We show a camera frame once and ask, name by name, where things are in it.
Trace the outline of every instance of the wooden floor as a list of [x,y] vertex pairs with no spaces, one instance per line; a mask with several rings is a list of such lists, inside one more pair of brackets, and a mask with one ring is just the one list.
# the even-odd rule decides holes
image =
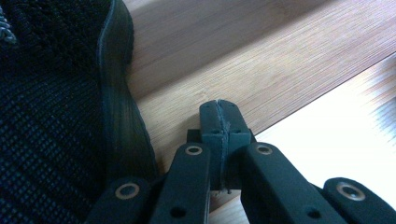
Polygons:
[[[343,154],[333,151],[334,147],[341,146],[344,149],[347,146],[330,144],[325,138],[313,141],[313,137],[308,134],[305,139],[309,139],[307,142],[311,144],[311,149],[321,145],[327,146],[328,150],[325,148],[315,153],[313,150],[306,152],[304,159],[313,163],[310,167],[304,167],[291,156],[297,153],[296,157],[301,157],[299,148],[303,147],[284,147],[282,144],[293,145],[294,142],[277,141],[284,135],[283,129],[277,127],[282,127],[281,123],[287,122],[290,125],[285,124],[289,127],[286,129],[310,133],[307,130],[309,122],[287,121],[299,120],[292,119],[295,115],[289,115],[363,71],[370,73],[375,80],[379,80],[383,73],[389,77],[384,82],[377,81],[382,83],[379,86],[350,84],[350,88],[357,87],[358,91],[349,93],[360,92],[350,102],[341,101],[338,105],[339,100],[335,100],[330,107],[323,103],[310,110],[313,114],[308,117],[318,119],[311,122],[312,125],[317,125],[312,126],[311,132],[320,127],[323,133],[343,133],[344,139],[348,139],[350,133],[358,131],[359,125],[363,124],[353,119],[349,123],[349,129],[345,126],[341,128],[327,119],[329,114],[326,113],[332,111],[330,109],[345,108],[354,102],[368,102],[367,106],[372,107],[367,110],[383,111],[382,114],[373,112],[369,115],[370,118],[380,120],[375,127],[387,130],[384,132],[390,134],[393,131],[394,134],[394,124],[389,124],[383,115],[394,111],[394,100],[391,99],[396,96],[396,62],[394,56],[389,58],[389,55],[396,52],[395,1],[124,1],[131,11],[135,28],[134,60],[129,70],[128,83],[147,124],[162,172],[169,168],[178,146],[185,142],[187,130],[199,128],[199,105],[209,100],[225,99],[240,107],[248,127],[255,134],[267,130],[265,134],[259,135],[260,139],[278,145],[282,151],[290,151],[290,155],[285,154],[307,175],[308,180],[316,183],[330,177],[334,174],[331,166],[325,167],[325,173],[319,177],[311,176],[309,170],[317,170],[313,166],[320,165],[323,155],[329,159],[325,164],[347,161],[347,156],[356,154],[356,148],[349,154]],[[390,66],[389,71],[382,70],[385,65],[379,65],[386,58],[386,63],[382,64]],[[376,90],[383,86],[393,90],[393,93]],[[371,91],[373,100],[360,98]],[[379,101],[379,98],[375,98],[376,94],[388,94],[388,98],[384,96],[388,103]],[[338,113],[351,118],[360,116],[359,109],[341,110]],[[318,126],[321,120],[327,123]],[[361,140],[363,137],[359,137],[358,133],[350,138]],[[390,159],[388,163],[395,163],[395,146],[394,140],[392,141],[387,146],[393,149],[382,150],[390,153],[387,154]],[[373,166],[381,166],[381,161],[375,160],[379,158],[372,159]],[[380,189],[382,185],[377,182],[373,189]],[[396,198],[394,194],[383,195],[385,198]],[[211,223],[239,220],[225,219],[225,216],[230,218],[230,214],[224,215],[225,207],[231,208],[238,202],[237,194],[227,200],[220,197],[219,201],[219,208],[210,216]]]

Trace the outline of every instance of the shoe sole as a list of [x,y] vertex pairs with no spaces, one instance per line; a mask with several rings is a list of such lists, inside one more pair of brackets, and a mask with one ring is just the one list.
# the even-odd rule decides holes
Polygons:
[[158,176],[146,126],[126,83],[132,60],[134,27],[121,0],[112,0],[98,41],[98,63],[103,95],[107,183],[133,175]]

